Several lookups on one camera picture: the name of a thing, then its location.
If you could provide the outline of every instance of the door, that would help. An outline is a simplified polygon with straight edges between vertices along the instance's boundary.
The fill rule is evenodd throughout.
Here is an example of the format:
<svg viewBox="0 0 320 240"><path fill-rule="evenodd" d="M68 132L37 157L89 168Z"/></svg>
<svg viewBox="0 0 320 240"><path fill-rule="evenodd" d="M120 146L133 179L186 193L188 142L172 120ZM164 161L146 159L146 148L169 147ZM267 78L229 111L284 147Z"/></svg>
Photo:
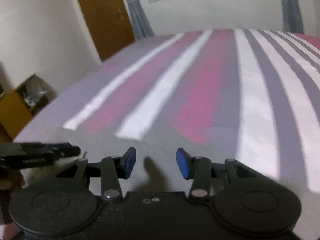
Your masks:
<svg viewBox="0 0 320 240"><path fill-rule="evenodd" d="M123 0L78 0L101 60L134 41Z"/></svg>

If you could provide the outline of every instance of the circular cover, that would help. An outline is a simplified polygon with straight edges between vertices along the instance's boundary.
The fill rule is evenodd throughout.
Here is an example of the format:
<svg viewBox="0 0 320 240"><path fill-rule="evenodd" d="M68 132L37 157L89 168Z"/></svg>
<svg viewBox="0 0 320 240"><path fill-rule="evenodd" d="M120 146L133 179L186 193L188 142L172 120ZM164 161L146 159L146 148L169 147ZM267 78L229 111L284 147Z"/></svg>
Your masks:
<svg viewBox="0 0 320 240"><path fill-rule="evenodd" d="M213 207L218 216L231 227L249 234L271 235L292 229L301 213L297 196L276 183L245 180L217 194Z"/></svg>
<svg viewBox="0 0 320 240"><path fill-rule="evenodd" d="M10 214L23 230L52 236L82 225L96 206L95 196L86 187L60 178L17 193L10 202Z"/></svg>

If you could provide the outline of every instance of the screw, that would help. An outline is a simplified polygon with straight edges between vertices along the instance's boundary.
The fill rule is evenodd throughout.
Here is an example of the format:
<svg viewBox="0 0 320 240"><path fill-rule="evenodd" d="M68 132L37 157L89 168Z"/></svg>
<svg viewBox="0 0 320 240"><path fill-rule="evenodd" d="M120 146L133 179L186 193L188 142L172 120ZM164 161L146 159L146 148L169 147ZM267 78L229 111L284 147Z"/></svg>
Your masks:
<svg viewBox="0 0 320 240"><path fill-rule="evenodd" d="M103 195L107 198L115 198L118 197L120 195L120 192L117 191L116 189L109 189L106 190Z"/></svg>
<svg viewBox="0 0 320 240"><path fill-rule="evenodd" d="M151 203L151 199L149 199L149 198L144 198L144 199L142 199L142 203L150 204L150 203Z"/></svg>
<svg viewBox="0 0 320 240"><path fill-rule="evenodd" d="M194 189L191 194L194 196L194 197L205 197L207 196L208 192L204 189Z"/></svg>

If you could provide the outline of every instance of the white wall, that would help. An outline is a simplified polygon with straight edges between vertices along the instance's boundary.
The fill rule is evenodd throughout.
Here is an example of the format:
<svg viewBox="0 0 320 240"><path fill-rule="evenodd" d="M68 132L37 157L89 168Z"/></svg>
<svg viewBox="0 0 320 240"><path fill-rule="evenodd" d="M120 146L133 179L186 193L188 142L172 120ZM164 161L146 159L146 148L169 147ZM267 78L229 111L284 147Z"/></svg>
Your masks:
<svg viewBox="0 0 320 240"><path fill-rule="evenodd" d="M140 0L156 35L212 28L282 30L281 0Z"/></svg>
<svg viewBox="0 0 320 240"><path fill-rule="evenodd" d="M99 65L71 0L0 0L0 62L13 87L36 73L58 94Z"/></svg>

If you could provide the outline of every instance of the gray curtain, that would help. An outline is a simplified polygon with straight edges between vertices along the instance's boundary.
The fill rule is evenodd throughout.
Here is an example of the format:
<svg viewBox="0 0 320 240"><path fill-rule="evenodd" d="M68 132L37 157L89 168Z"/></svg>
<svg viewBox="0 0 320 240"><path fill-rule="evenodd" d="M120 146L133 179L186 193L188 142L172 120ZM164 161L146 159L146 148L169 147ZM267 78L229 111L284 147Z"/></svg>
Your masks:
<svg viewBox="0 0 320 240"><path fill-rule="evenodd" d="M304 33L298 0L282 0L284 31Z"/></svg>
<svg viewBox="0 0 320 240"><path fill-rule="evenodd" d="M139 0L126 0L131 16L133 34L136 40L155 36Z"/></svg>

